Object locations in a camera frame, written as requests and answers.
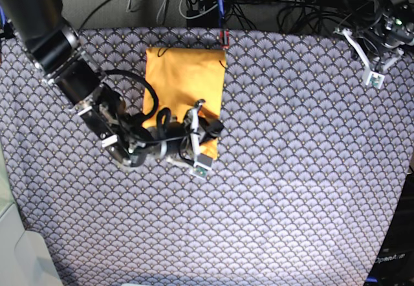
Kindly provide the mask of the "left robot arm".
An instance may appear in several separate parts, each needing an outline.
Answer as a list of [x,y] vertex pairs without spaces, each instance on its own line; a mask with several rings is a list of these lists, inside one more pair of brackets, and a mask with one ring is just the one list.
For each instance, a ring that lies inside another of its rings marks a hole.
[[349,11],[342,19],[354,25],[345,28],[340,23],[334,33],[352,46],[364,66],[363,82],[377,89],[383,86],[386,72],[404,55],[402,46],[413,46],[413,9],[409,0],[368,0],[370,13],[355,8],[349,0],[342,0]]

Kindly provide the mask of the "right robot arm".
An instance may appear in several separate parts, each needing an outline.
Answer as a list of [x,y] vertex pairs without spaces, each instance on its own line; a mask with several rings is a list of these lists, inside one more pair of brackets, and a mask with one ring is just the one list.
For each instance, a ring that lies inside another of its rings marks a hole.
[[[147,157],[155,157],[206,178],[213,160],[201,146],[217,139],[223,124],[201,116],[204,100],[197,100],[182,122],[173,121],[171,110],[160,108],[154,88],[143,77],[97,66],[63,17],[62,0],[1,0],[1,8],[8,19],[6,35],[20,37],[25,54],[47,84],[60,89],[117,163],[135,168]],[[127,113],[122,95],[105,83],[110,75],[125,76],[143,85],[153,99],[151,110]]]

